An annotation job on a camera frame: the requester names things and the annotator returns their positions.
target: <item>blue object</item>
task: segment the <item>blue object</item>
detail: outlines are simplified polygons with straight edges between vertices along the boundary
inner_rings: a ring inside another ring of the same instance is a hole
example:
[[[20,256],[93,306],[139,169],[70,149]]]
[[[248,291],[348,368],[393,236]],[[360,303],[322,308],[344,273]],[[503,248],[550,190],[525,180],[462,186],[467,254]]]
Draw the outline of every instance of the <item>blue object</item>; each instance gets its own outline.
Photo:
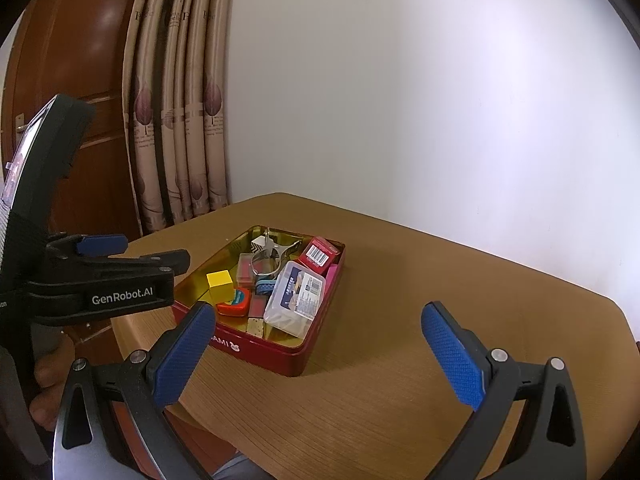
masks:
[[[420,322],[422,334],[458,400],[478,410],[485,394],[482,370],[432,304],[424,307]]]
[[[276,280],[260,280],[255,284],[255,293],[258,296],[270,296],[276,286]]]
[[[76,244],[80,256],[111,256],[127,250],[129,241],[125,235],[85,236]]]
[[[180,324],[174,329],[181,330],[182,333],[156,370],[153,392],[156,405],[160,408],[178,402],[213,336],[216,327],[215,311],[208,303],[198,302],[193,308],[196,306],[200,310],[188,325],[183,327]]]

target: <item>white wall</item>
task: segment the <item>white wall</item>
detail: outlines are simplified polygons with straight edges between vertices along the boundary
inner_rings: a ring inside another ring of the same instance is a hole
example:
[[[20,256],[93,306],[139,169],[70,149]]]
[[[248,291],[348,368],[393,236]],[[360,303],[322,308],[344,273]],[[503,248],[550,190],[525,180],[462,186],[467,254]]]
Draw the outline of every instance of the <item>white wall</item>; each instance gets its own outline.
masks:
[[[234,0],[235,201],[287,191],[543,270],[640,338],[640,51],[606,0]]]

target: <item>screen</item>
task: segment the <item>screen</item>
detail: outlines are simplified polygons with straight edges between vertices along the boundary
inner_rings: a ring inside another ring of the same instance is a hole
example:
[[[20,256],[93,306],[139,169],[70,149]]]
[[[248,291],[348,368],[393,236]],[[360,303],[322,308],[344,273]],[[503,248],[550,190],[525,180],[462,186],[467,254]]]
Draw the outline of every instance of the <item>screen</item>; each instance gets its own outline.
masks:
[[[22,168],[24,167],[24,161],[29,155],[29,150],[33,144],[33,139],[36,138],[40,123],[44,120],[44,114],[39,114],[27,127],[20,146],[15,152],[14,160],[11,163],[11,169],[6,176],[4,183],[4,189],[2,190],[2,201],[5,205],[11,207],[14,204],[15,190],[20,182],[20,176],[22,174]]]

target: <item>white label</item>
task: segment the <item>white label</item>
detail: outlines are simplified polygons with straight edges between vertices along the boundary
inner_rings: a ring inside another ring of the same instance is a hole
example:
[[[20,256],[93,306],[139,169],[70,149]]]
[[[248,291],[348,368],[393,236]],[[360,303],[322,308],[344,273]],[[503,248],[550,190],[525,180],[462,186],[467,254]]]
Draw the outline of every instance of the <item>white label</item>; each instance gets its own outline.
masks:
[[[318,249],[315,245],[312,245],[309,250],[306,252],[306,256],[315,263],[318,267],[322,267],[326,261],[329,259],[329,256],[324,254],[320,249]]]
[[[218,344],[221,344],[222,346],[231,348],[234,352],[240,351],[240,347],[237,344],[232,343],[231,341],[227,341],[226,339],[220,339],[217,335],[213,336],[212,339],[214,343],[218,343]]]
[[[313,321],[320,307],[322,282],[311,274],[305,274],[300,285],[300,294],[296,301],[295,312]]]
[[[91,302],[94,305],[100,305],[101,303],[114,303],[115,301],[135,300],[136,298],[144,298],[145,296],[153,295],[153,287],[148,286],[145,290],[126,290],[124,292],[114,292],[113,294],[107,294],[106,296],[94,296],[91,298]]]

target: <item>human hand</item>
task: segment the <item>human hand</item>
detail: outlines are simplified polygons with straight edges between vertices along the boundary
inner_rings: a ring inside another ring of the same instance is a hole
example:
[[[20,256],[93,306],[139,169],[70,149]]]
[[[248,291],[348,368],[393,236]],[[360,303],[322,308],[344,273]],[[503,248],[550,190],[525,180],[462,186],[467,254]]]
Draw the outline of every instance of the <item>human hand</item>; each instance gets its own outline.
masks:
[[[74,343],[63,334],[58,348],[36,362],[33,374],[42,391],[31,401],[29,412],[33,420],[47,431],[56,429],[66,375],[75,358]]]

